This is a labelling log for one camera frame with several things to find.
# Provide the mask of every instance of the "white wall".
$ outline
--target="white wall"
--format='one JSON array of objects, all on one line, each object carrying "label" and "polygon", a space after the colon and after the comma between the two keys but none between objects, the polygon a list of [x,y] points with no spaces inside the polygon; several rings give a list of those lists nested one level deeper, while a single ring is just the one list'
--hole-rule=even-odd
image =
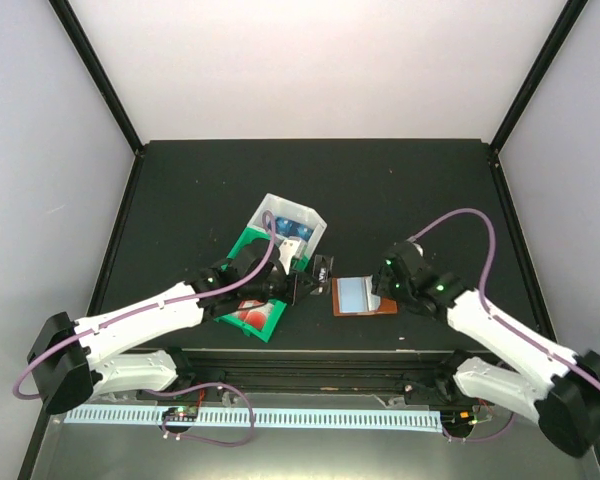
[{"label": "white wall", "polygon": [[560,340],[600,353],[600,0],[501,155]]},{"label": "white wall", "polygon": [[84,315],[131,161],[48,2],[0,0],[0,480],[41,406],[11,385],[47,317]]},{"label": "white wall", "polygon": [[490,141],[565,0],[72,0],[143,141]]}]

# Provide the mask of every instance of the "purple wire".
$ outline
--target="purple wire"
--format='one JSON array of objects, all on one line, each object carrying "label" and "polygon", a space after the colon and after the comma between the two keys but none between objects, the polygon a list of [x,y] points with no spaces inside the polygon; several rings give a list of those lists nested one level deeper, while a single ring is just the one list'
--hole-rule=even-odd
[{"label": "purple wire", "polygon": [[247,398],[247,396],[244,393],[242,393],[240,390],[238,390],[236,387],[234,387],[232,385],[227,385],[226,383],[210,382],[210,383],[201,383],[200,385],[194,385],[193,387],[185,388],[184,390],[178,390],[177,392],[156,392],[154,390],[145,390],[145,392],[148,392],[151,395],[155,395],[157,397],[176,397],[178,395],[185,395],[187,393],[191,393],[191,392],[195,392],[197,390],[203,390],[205,388],[211,388],[211,387],[222,387],[224,389],[227,389],[227,390],[235,393],[240,398],[242,398],[242,400],[244,400],[244,403],[247,405],[247,409],[249,410],[249,431],[244,436],[244,438],[242,438],[236,442],[222,442],[220,440],[213,440],[211,438],[200,437],[198,435],[191,435],[191,434],[185,434],[185,433],[180,433],[180,434],[172,433],[167,430],[167,422],[169,421],[169,418],[171,418],[171,417],[166,417],[162,421],[162,426],[161,426],[162,431],[167,436],[173,435],[174,437],[186,438],[187,440],[197,440],[199,442],[208,443],[210,445],[216,445],[218,447],[241,447],[242,445],[246,445],[251,440],[253,440],[253,437],[255,436],[256,415],[253,412],[253,407],[251,406],[251,403],[249,402],[249,399]]},{"label": "purple wire", "polygon": [[[578,365],[574,365],[571,362],[569,362],[568,360],[562,358],[560,355],[549,351],[549,349],[545,348],[543,345],[536,342],[533,338],[529,337],[524,332],[519,331],[513,325],[510,325],[506,320],[504,320],[500,316],[491,314],[491,308],[490,308],[489,304],[487,303],[486,290],[487,290],[487,280],[489,278],[489,273],[491,273],[491,267],[493,266],[493,260],[496,256],[496,232],[495,232],[495,229],[493,228],[493,223],[491,222],[489,217],[484,212],[481,212],[480,210],[477,210],[475,208],[459,208],[457,210],[453,210],[453,211],[441,216],[437,220],[434,220],[433,222],[431,222],[429,225],[427,225],[425,228],[420,230],[409,240],[415,242],[420,237],[422,237],[424,234],[428,233],[429,231],[431,231],[432,229],[434,229],[435,227],[440,225],[445,220],[448,220],[451,217],[455,217],[456,215],[462,215],[462,214],[470,214],[470,215],[476,215],[476,216],[480,217],[482,219],[482,221],[484,222],[484,224],[486,225],[487,232],[489,234],[489,250],[487,252],[487,259],[485,260],[484,267],[482,267],[482,273],[480,274],[480,280],[478,282],[478,294],[480,296],[480,303],[482,304],[482,308],[485,309],[485,311],[491,316],[491,318],[493,318],[496,322],[498,322],[504,328],[509,330],[511,333],[513,333],[514,335],[517,335],[525,342],[534,346],[535,348],[540,350],[542,353],[547,355],[549,358],[552,358],[552,359],[560,362],[561,364],[566,366],[569,370],[571,370],[572,372],[576,373],[577,375],[582,377],[584,380],[589,382],[593,387],[595,387],[600,392],[600,382],[595,377],[593,377],[592,375],[590,375],[589,373],[584,371]],[[510,425],[507,424],[505,426],[505,429],[508,429],[509,426]],[[485,437],[484,439],[480,439],[480,440],[482,440],[482,441],[493,440],[493,439],[499,437],[501,432],[498,432],[494,435]]]},{"label": "purple wire", "polygon": [[[264,257],[262,257],[262,260],[260,260],[260,263],[246,277],[238,280],[235,283],[232,283],[231,285],[227,285],[226,287],[218,288],[216,290],[211,290],[209,292],[195,293],[192,295],[184,295],[182,297],[170,298],[168,300],[165,300],[164,303],[165,304],[173,304],[173,303],[184,302],[187,300],[196,300],[199,298],[207,298],[207,297],[212,297],[215,295],[220,295],[222,293],[226,293],[231,290],[235,290],[236,288],[240,288],[245,283],[251,281],[256,275],[258,275],[260,273],[260,271],[264,268],[264,266],[269,262],[269,257],[271,256],[271,252],[273,252],[273,247],[275,246],[275,241],[276,241],[276,221],[275,221],[275,217],[273,216],[273,213],[271,213],[269,210],[265,210],[262,214],[262,225],[264,225],[265,229],[269,231],[269,245],[267,246],[267,250],[264,254]],[[120,320],[124,320],[126,318],[133,317],[134,315],[137,315],[139,313],[143,313],[143,312],[146,312],[148,310],[152,310],[152,309],[158,308],[158,307],[159,307],[159,305],[157,303],[143,305],[142,307],[138,307],[129,312],[122,313],[122,314],[118,315],[117,317],[113,317],[105,322],[102,322],[98,326],[98,328],[99,329],[107,328],[108,326],[113,325],[114,323],[117,323]],[[86,337],[87,335],[91,335],[92,333],[95,333],[93,331],[93,329],[89,329],[89,330],[85,330],[84,332],[78,333],[76,335],[72,335],[71,337],[57,343],[56,345],[49,348],[48,350],[45,350],[44,353],[37,356],[29,365],[27,365],[27,368],[24,369],[24,371],[20,374],[20,376],[14,383],[13,388],[11,389],[11,392],[13,393],[13,395],[16,398],[19,398],[20,400],[35,400],[37,398],[40,398],[39,393],[28,394],[28,393],[22,393],[20,391],[20,386],[22,385],[22,382],[24,382],[24,379],[27,378],[27,375],[29,375],[38,365],[40,365],[42,362],[44,362],[46,359],[48,359],[54,353],[62,350],[67,345],[71,345],[73,342],[77,342],[78,340],[80,340],[83,337]]]}]

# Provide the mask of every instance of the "purple cable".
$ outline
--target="purple cable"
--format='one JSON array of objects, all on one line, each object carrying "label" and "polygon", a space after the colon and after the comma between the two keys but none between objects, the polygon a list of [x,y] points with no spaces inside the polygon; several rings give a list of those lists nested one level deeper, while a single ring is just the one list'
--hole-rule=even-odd
[{"label": "purple cable", "polygon": [[[215,295],[220,295],[222,293],[226,293],[231,290],[235,290],[236,288],[240,288],[245,283],[251,281],[256,275],[258,275],[260,273],[260,271],[264,268],[264,266],[269,261],[269,257],[271,256],[271,252],[273,252],[273,247],[275,246],[275,241],[276,241],[276,220],[275,220],[275,217],[273,216],[273,213],[271,213],[269,210],[265,210],[264,213],[262,214],[262,225],[265,227],[266,230],[269,231],[269,245],[267,246],[267,250],[264,254],[264,257],[262,257],[262,260],[260,260],[260,263],[256,266],[256,268],[250,274],[248,274],[246,277],[238,280],[237,282],[232,283],[231,285],[227,285],[226,287],[218,288],[216,290],[211,290],[209,292],[195,293],[192,295],[184,295],[182,297],[170,298],[168,300],[165,300],[164,303],[172,304],[172,303],[184,302],[187,300],[196,300],[199,298],[207,298],[207,297],[212,297]],[[118,315],[117,317],[113,317],[110,320],[102,322],[98,326],[98,328],[99,329],[107,328],[108,326],[113,325],[114,323],[119,322],[120,320],[124,320],[126,318],[133,317],[134,315],[137,315],[139,313],[143,313],[143,312],[146,312],[148,310],[152,310],[152,309],[158,308],[158,307],[159,307],[159,305],[157,303],[143,305],[142,307],[138,307],[134,310],[131,310],[130,312],[123,313],[121,315]],[[29,365],[27,365],[27,368],[24,369],[24,371],[20,374],[20,376],[14,383],[13,388],[11,389],[11,392],[13,393],[13,395],[16,398],[19,398],[20,400],[35,400],[37,398],[40,398],[40,394],[38,394],[38,393],[28,394],[28,393],[22,393],[20,391],[20,386],[22,385],[22,382],[24,382],[24,379],[27,378],[27,375],[29,375],[38,365],[40,365],[42,362],[44,362],[46,359],[48,359],[54,353],[63,349],[67,345],[70,345],[73,342],[76,342],[76,341],[80,340],[81,338],[86,337],[87,335],[91,335],[92,333],[94,333],[94,331],[92,329],[89,329],[82,333],[72,335],[71,337],[54,345],[50,349],[45,350],[44,353],[42,353],[41,355],[36,357]]]},{"label": "purple cable", "polygon": [[[482,219],[482,221],[484,222],[484,224],[486,225],[487,231],[489,234],[489,250],[487,253],[487,259],[484,263],[484,267],[482,267],[482,273],[480,274],[480,280],[478,282],[478,292],[480,295],[480,303],[482,304],[482,308],[485,309],[485,311],[491,316],[491,318],[493,318],[496,322],[498,322],[504,328],[509,330],[511,333],[517,335],[525,342],[534,346],[535,348],[540,350],[542,353],[547,355],[549,358],[552,358],[552,359],[560,362],[561,364],[566,366],[569,370],[571,370],[572,372],[576,373],[577,375],[579,375],[580,377],[585,379],[587,382],[589,382],[592,386],[594,386],[600,392],[600,382],[596,378],[594,378],[592,375],[590,375],[589,373],[587,373],[586,371],[581,369],[578,365],[574,365],[571,362],[569,362],[568,360],[562,358],[560,355],[550,352],[543,345],[536,342],[533,338],[529,337],[524,332],[519,331],[517,328],[515,328],[513,325],[510,325],[506,320],[502,319],[498,315],[491,314],[491,308],[489,307],[489,304],[487,303],[486,289],[487,289],[487,279],[489,278],[489,273],[491,272],[493,260],[496,256],[496,231],[493,228],[493,223],[491,222],[489,217],[484,212],[481,212],[480,210],[476,210],[475,208],[459,208],[457,210],[453,210],[453,211],[443,215],[442,217],[438,218],[437,220],[433,221],[432,223],[430,223],[428,226],[426,226],[425,228],[420,230],[418,233],[416,233],[413,237],[409,238],[409,240],[415,242],[421,236],[423,236],[425,233],[428,233],[429,231],[431,231],[432,229],[434,229],[435,227],[440,225],[445,220],[448,220],[451,217],[455,217],[456,215],[462,215],[462,214],[471,214],[471,215],[476,215],[476,216],[480,217]],[[500,432],[498,432],[494,435],[491,435],[490,437],[486,437],[486,439],[493,440],[496,436],[499,437]]]},{"label": "purple cable", "polygon": [[154,390],[145,390],[145,392],[148,392],[151,395],[155,395],[157,397],[176,397],[178,395],[185,395],[187,393],[195,392],[197,390],[202,390],[202,389],[210,388],[210,387],[221,387],[221,388],[227,389],[227,390],[235,393],[236,395],[238,395],[240,398],[242,398],[242,400],[244,400],[244,403],[247,405],[247,409],[249,410],[249,431],[244,436],[244,438],[242,438],[236,442],[222,442],[220,440],[213,440],[211,438],[200,437],[198,435],[190,435],[190,434],[185,434],[185,433],[180,433],[180,434],[171,433],[171,432],[167,431],[167,422],[169,421],[169,418],[171,418],[171,417],[166,417],[163,420],[162,427],[161,427],[162,431],[167,436],[173,435],[174,437],[186,438],[188,440],[198,440],[199,442],[208,443],[210,445],[216,445],[218,447],[241,447],[242,445],[246,445],[251,440],[253,440],[253,437],[255,436],[256,415],[253,412],[253,407],[251,406],[249,399],[247,399],[247,396],[244,393],[242,393],[240,390],[238,390],[236,387],[234,387],[232,385],[227,385],[226,383],[210,382],[210,383],[201,383],[200,385],[194,385],[193,387],[185,388],[184,390],[178,390],[177,392],[156,392]]}]

